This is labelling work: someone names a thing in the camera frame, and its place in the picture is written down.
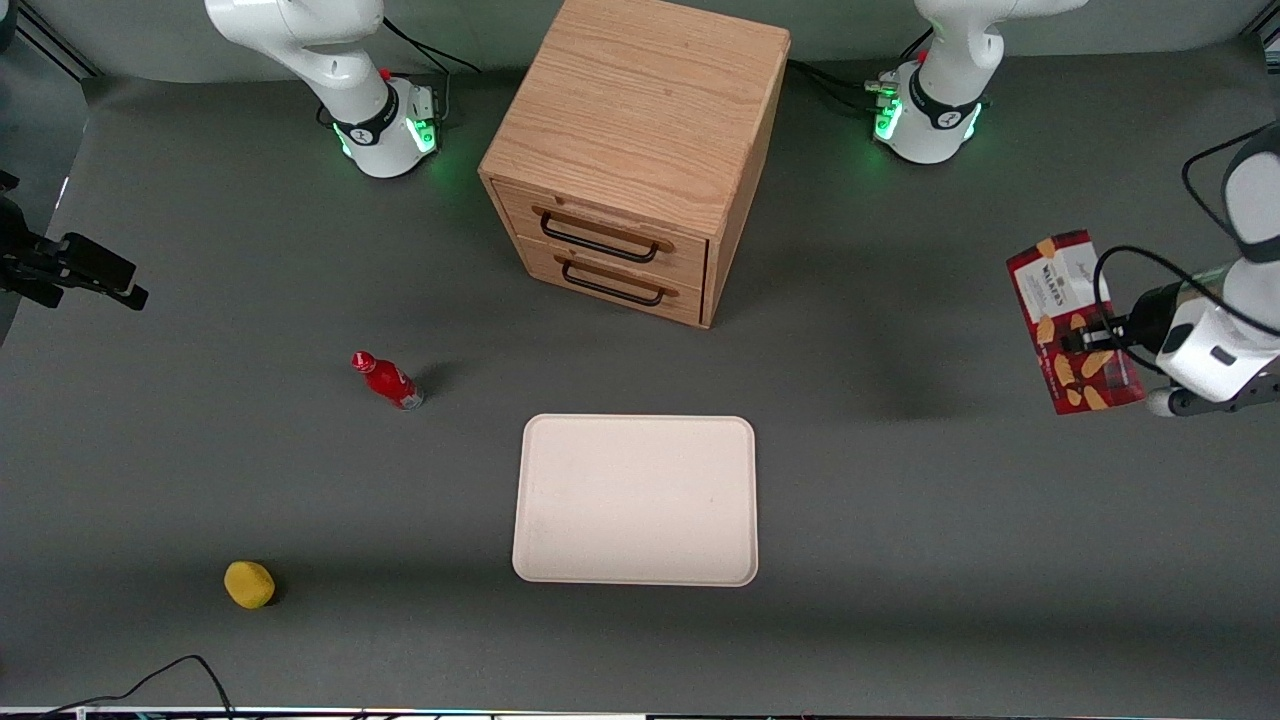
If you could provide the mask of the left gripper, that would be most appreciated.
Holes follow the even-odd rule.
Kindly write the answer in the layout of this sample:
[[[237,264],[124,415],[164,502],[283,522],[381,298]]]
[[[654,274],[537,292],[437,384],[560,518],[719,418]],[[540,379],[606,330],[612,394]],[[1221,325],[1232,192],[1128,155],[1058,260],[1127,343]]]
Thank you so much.
[[[1277,337],[1236,319],[1187,283],[1144,292],[1129,315],[1070,315],[1064,354],[1121,351],[1139,345],[1178,384],[1213,402],[1233,398],[1257,375],[1277,369]]]

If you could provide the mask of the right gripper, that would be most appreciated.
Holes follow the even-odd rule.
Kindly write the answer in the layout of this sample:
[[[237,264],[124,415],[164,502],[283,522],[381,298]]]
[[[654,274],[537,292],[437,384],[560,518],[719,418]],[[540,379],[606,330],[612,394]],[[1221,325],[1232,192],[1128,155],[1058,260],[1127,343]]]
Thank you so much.
[[[31,231],[23,211],[1,197],[1,287],[44,307],[58,307],[64,290],[58,283],[61,269],[47,252],[51,246]],[[150,293],[134,284],[136,264],[96,241],[79,234],[61,237],[60,260],[64,268],[95,291],[133,311],[145,309]]]

